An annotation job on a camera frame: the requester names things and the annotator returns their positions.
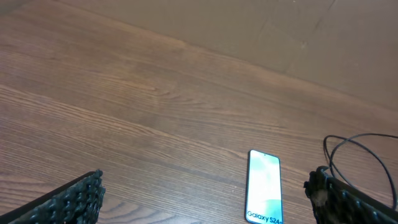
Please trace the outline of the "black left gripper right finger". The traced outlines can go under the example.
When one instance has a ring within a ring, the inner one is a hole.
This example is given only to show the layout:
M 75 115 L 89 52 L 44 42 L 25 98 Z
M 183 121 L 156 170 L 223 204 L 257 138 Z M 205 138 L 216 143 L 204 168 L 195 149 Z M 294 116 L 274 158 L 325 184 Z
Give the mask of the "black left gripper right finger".
M 328 175 L 326 166 L 304 182 L 317 224 L 397 224 L 397 211 Z

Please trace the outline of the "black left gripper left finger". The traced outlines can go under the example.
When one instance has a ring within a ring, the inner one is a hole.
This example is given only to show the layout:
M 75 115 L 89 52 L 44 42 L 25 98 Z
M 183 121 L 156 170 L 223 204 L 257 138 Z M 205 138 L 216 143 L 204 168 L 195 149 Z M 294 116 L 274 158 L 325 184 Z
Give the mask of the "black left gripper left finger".
M 94 224 L 106 189 L 102 170 L 90 171 L 71 182 L 1 215 L 1 223 Z

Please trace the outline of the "Samsung Galaxy smartphone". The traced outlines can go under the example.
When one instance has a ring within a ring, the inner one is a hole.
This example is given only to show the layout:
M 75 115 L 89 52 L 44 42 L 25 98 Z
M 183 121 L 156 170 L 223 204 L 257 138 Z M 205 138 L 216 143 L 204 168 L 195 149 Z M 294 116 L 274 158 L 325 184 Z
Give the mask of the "Samsung Galaxy smartphone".
M 283 224 L 278 157 L 256 150 L 249 151 L 245 218 L 255 224 Z

